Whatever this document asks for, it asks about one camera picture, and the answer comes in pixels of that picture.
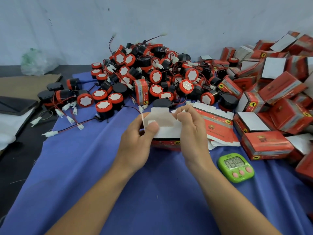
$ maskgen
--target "clear plastic bag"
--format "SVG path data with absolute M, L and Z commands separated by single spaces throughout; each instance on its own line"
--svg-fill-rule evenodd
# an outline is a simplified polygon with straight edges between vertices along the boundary
M 41 76 L 58 65 L 57 59 L 48 58 L 42 51 L 31 48 L 22 56 L 21 72 L 25 75 Z

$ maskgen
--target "white wall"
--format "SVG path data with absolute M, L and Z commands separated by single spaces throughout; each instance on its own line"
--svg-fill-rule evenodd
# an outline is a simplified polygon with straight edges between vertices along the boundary
M 313 0 L 0 0 L 0 65 L 19 65 L 34 47 L 60 64 L 90 64 L 119 44 L 167 32 L 156 42 L 195 60 L 225 46 L 311 33 Z

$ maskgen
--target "blue tablecloth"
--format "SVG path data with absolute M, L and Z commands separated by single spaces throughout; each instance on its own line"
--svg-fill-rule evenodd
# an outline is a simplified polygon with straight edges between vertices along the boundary
M 73 75 L 90 80 L 90 73 Z M 89 89 L 93 83 L 86 83 Z M 127 105 L 134 106 L 131 100 Z M 79 122 L 92 118 L 94 107 L 79 108 Z M 43 234 L 111 166 L 120 136 L 138 112 L 122 108 L 113 118 L 93 120 L 48 138 L 9 211 L 0 234 Z M 59 118 L 53 130 L 70 126 Z M 211 157 L 239 153 L 241 147 L 217 147 Z M 255 176 L 234 186 L 283 234 L 313 234 L 306 216 L 313 211 L 313 191 L 284 160 L 250 162 Z M 146 165 L 127 183 L 102 234 L 219 234 L 201 189 L 181 153 L 151 149 Z

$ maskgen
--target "yellow circle logo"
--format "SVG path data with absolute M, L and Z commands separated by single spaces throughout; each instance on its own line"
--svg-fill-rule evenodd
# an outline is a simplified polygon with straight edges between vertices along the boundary
M 312 117 L 311 114 L 307 113 L 307 112 L 303 112 L 303 114 L 307 117 Z

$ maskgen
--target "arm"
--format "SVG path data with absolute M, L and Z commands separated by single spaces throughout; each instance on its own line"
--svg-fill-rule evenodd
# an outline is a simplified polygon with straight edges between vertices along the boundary
M 139 115 L 123 133 L 112 167 L 46 235 L 96 235 L 101 232 L 124 186 L 148 159 L 151 141 L 159 127 L 153 122 L 149 124 L 145 134 L 140 136 L 141 124 Z
M 181 149 L 222 234 L 280 234 L 215 167 L 203 118 L 190 105 L 176 110 L 182 122 Z

